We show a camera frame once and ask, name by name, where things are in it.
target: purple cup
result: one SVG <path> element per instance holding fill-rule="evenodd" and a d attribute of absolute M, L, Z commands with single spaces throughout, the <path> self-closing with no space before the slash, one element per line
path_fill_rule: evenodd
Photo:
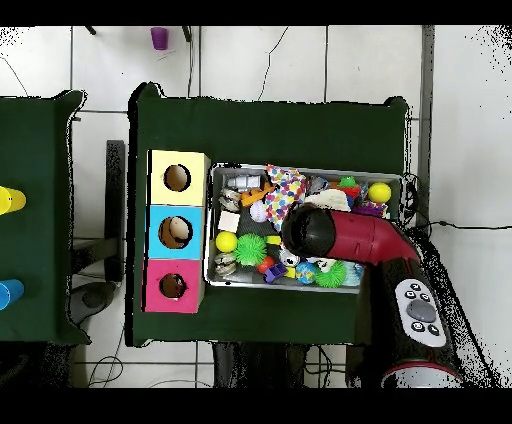
<path fill-rule="evenodd" d="M 169 30 L 162 27 L 153 27 L 151 28 L 151 39 L 155 50 L 167 50 Z"/>

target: cyan box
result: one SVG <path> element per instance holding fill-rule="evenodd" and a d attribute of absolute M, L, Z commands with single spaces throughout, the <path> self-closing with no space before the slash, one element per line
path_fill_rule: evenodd
<path fill-rule="evenodd" d="M 201 259 L 203 208 L 195 206 L 159 206 L 149 207 L 149 259 Z M 166 218 L 180 217 L 192 225 L 192 238 L 183 248 L 170 249 L 158 238 L 160 224 Z"/>

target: round hole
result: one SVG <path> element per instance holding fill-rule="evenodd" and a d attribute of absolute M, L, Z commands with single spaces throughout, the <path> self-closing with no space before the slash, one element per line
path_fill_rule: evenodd
<path fill-rule="evenodd" d="M 190 187 L 190 172 L 183 165 L 171 165 L 164 172 L 164 184 L 171 191 L 185 191 Z"/>
<path fill-rule="evenodd" d="M 183 249 L 192 240 L 192 224 L 181 216 L 165 218 L 158 229 L 158 238 L 169 249 Z"/>
<path fill-rule="evenodd" d="M 179 274 L 167 274 L 160 280 L 160 292 L 170 299 L 179 299 L 187 286 Z"/>

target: green felt surface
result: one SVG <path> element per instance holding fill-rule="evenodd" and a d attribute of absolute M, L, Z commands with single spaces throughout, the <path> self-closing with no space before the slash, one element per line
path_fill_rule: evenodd
<path fill-rule="evenodd" d="M 138 98 L 133 337 L 293 343 L 354 342 L 357 295 L 206 287 L 195 315 L 143 313 L 146 152 L 204 152 L 213 162 L 401 174 L 407 104 L 287 104 Z"/>
<path fill-rule="evenodd" d="M 70 192 L 66 132 L 83 93 L 56 99 L 0 98 L 0 185 L 25 193 L 21 210 L 0 215 L 0 280 L 24 296 L 0 311 L 1 341 L 88 342 L 66 316 Z"/>

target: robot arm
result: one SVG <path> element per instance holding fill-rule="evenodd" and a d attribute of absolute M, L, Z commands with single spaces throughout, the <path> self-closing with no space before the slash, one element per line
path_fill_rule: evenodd
<path fill-rule="evenodd" d="M 364 385 L 460 387 L 448 329 L 418 253 L 398 227 L 382 218 L 304 204 L 288 212 L 282 239 L 297 256 L 372 265 Z"/>

